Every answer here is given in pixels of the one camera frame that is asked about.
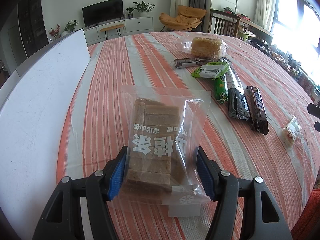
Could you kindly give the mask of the small white pastry pack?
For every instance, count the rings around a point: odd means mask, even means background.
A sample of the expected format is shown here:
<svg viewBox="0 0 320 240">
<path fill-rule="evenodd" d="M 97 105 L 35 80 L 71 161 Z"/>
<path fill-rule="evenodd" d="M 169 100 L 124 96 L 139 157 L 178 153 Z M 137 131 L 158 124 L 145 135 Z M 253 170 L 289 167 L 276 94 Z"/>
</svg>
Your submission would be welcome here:
<svg viewBox="0 0 320 240">
<path fill-rule="evenodd" d="M 298 138 L 302 127 L 298 123 L 296 116 L 292 115 L 291 120 L 285 127 L 281 128 L 281 138 L 286 147 L 292 147 Z"/>
</svg>

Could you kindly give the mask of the brown chocolate bar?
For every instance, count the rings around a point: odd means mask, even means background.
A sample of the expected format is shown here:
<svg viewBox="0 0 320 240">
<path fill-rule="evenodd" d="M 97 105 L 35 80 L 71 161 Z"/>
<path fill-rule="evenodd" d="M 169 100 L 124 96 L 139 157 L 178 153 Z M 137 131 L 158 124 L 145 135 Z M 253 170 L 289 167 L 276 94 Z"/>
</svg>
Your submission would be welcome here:
<svg viewBox="0 0 320 240">
<path fill-rule="evenodd" d="M 245 88 L 245 96 L 249 107 L 249 122 L 252 125 L 252 130 L 267 135 L 269 132 L 268 120 L 260 89 L 247 86 Z"/>
</svg>

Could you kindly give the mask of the long black snack pack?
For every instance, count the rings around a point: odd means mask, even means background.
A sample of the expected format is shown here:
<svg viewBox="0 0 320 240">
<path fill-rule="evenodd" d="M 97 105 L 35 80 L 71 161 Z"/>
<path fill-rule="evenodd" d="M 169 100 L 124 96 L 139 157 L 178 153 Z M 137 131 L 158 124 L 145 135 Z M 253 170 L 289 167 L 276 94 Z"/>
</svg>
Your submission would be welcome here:
<svg viewBox="0 0 320 240">
<path fill-rule="evenodd" d="M 228 114 L 232 118 L 248 121 L 250 119 L 248 103 L 238 74 L 227 58 L 224 57 L 220 61 L 229 64 L 229 69 L 225 73 L 228 89 Z"/>
</svg>

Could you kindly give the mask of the green tube snack pack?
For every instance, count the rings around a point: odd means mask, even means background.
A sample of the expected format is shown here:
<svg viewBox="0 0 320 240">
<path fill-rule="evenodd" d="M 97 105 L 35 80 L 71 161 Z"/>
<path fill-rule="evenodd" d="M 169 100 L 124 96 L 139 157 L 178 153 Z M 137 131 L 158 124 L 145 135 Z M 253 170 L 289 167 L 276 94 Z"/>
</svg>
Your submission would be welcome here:
<svg viewBox="0 0 320 240">
<path fill-rule="evenodd" d="M 228 101 L 227 83 L 224 75 L 213 80 L 214 98 L 220 104 Z"/>
</svg>

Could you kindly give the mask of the green white snack packet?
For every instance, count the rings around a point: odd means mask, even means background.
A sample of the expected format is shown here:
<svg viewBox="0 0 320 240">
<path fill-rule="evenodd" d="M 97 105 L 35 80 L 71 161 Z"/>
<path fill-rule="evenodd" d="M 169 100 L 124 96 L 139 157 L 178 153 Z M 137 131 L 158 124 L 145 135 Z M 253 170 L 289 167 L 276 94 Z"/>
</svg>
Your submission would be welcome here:
<svg viewBox="0 0 320 240">
<path fill-rule="evenodd" d="M 210 62 L 194 70 L 191 73 L 191 76 L 194 78 L 207 78 L 215 80 L 223 76 L 227 70 L 229 70 L 229 63 L 227 62 Z"/>
</svg>

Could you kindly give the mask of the bread loaf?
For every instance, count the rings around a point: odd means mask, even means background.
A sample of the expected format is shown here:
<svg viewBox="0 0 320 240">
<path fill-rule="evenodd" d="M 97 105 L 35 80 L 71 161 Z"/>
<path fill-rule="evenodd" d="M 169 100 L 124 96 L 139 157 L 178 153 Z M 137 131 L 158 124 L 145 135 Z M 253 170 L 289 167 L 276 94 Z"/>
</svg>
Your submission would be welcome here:
<svg viewBox="0 0 320 240">
<path fill-rule="evenodd" d="M 194 57 L 219 60 L 227 53 L 228 46 L 220 38 L 212 37 L 193 37 L 184 39 L 178 43 L 183 52 L 189 53 Z"/>
</svg>

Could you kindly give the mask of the clear bag of brown bars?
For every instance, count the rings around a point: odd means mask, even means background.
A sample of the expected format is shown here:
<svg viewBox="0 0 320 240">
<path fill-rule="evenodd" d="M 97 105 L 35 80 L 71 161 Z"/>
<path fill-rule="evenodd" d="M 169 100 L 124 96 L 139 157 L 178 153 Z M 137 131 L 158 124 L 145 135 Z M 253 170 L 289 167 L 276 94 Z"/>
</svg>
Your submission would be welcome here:
<svg viewBox="0 0 320 240">
<path fill-rule="evenodd" d="M 121 97 L 129 137 L 120 197 L 165 206 L 170 217 L 199 216 L 209 198 L 196 159 L 211 93 L 124 85 Z"/>
</svg>

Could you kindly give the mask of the brown hawthorn roll pack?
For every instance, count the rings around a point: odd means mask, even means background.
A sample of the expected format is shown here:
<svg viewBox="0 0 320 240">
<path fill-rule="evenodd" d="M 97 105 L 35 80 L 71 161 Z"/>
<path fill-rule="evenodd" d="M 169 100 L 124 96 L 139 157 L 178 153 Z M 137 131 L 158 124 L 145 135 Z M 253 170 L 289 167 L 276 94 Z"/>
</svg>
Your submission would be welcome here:
<svg viewBox="0 0 320 240">
<path fill-rule="evenodd" d="M 187 58 L 187 59 L 174 59 L 173 67 L 175 69 L 188 68 L 202 66 L 207 63 L 211 63 L 212 60 L 209 59 L 199 59 L 199 58 Z"/>
</svg>

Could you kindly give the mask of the striped orange tablecloth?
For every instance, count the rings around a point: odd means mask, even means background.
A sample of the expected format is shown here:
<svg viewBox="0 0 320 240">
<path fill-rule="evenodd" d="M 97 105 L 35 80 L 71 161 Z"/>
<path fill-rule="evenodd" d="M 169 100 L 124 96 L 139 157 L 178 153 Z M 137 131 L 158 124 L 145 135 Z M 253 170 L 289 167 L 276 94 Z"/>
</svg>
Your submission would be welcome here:
<svg viewBox="0 0 320 240">
<path fill-rule="evenodd" d="M 204 124 L 200 145 L 208 158 L 237 177 L 263 177 L 296 233 L 319 169 L 319 133 L 307 111 L 310 97 L 266 55 L 225 37 L 227 59 L 240 81 L 259 88 L 263 98 L 269 132 L 253 131 L 217 103 L 210 80 L 192 77 L 192 68 L 173 68 L 174 59 L 186 57 L 180 38 L 177 32 L 145 33 L 87 46 L 90 60 L 67 110 L 57 179 L 89 176 L 128 143 L 131 107 L 121 96 L 123 86 L 172 89 L 170 104 L 196 99 L 191 111 Z"/>
</svg>

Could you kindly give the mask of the wooden side table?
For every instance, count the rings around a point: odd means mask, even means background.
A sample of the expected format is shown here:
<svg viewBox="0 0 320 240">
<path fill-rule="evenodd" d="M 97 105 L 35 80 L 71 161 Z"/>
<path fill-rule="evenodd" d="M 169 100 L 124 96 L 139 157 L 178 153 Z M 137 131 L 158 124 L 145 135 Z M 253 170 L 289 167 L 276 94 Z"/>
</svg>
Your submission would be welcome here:
<svg viewBox="0 0 320 240">
<path fill-rule="evenodd" d="M 270 31 L 242 17 L 240 18 L 240 24 L 245 29 L 252 32 L 259 41 L 269 45 L 272 43 L 273 34 Z"/>
</svg>

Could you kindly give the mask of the white sheer curtain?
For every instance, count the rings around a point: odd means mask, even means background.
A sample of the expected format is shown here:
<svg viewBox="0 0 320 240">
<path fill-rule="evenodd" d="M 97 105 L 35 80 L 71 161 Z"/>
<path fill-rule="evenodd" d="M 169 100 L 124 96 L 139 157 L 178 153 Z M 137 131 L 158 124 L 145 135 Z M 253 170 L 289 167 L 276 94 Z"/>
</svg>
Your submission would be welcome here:
<svg viewBox="0 0 320 240">
<path fill-rule="evenodd" d="M 270 30 L 274 14 L 274 0 L 257 0 L 253 22 Z"/>
</svg>

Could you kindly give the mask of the orange lounge chair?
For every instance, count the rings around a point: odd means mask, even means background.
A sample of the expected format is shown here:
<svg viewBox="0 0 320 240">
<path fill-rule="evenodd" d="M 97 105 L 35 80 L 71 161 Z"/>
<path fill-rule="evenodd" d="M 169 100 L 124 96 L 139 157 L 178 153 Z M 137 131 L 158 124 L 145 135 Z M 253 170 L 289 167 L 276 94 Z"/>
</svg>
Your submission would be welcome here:
<svg viewBox="0 0 320 240">
<path fill-rule="evenodd" d="M 177 11 L 178 15 L 175 17 L 171 17 L 166 13 L 160 14 L 159 21 L 164 25 L 163 29 L 191 31 L 202 23 L 202 19 L 207 13 L 205 9 L 187 7 L 185 5 L 179 5 Z"/>
</svg>

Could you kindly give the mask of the red flower vase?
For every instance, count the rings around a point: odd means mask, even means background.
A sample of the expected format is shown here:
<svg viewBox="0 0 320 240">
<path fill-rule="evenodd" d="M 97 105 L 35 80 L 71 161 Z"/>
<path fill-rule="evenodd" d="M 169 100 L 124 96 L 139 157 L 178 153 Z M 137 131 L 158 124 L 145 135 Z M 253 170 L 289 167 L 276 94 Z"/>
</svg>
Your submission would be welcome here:
<svg viewBox="0 0 320 240">
<path fill-rule="evenodd" d="M 52 28 L 49 31 L 49 35 L 52 37 L 52 39 L 56 40 L 57 38 L 60 37 L 60 25 L 57 24 L 56 28 Z"/>
</svg>

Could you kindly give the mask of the white tv cabinet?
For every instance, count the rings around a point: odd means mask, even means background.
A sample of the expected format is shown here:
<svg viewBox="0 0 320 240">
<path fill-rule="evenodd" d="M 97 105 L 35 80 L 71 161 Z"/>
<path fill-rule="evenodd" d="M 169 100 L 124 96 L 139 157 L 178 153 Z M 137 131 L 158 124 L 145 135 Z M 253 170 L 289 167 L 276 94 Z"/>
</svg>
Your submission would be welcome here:
<svg viewBox="0 0 320 240">
<path fill-rule="evenodd" d="M 137 17 L 104 23 L 84 30 L 88 45 L 141 33 L 153 32 L 153 17 Z"/>
</svg>

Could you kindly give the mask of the black flat television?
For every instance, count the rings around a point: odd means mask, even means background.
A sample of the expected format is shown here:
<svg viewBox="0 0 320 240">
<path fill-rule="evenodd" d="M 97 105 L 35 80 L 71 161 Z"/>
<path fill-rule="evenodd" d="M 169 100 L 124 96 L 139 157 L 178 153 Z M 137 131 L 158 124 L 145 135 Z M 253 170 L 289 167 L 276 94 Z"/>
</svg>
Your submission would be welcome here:
<svg viewBox="0 0 320 240">
<path fill-rule="evenodd" d="M 107 0 L 82 8 L 86 27 L 124 17 L 123 0 Z"/>
</svg>

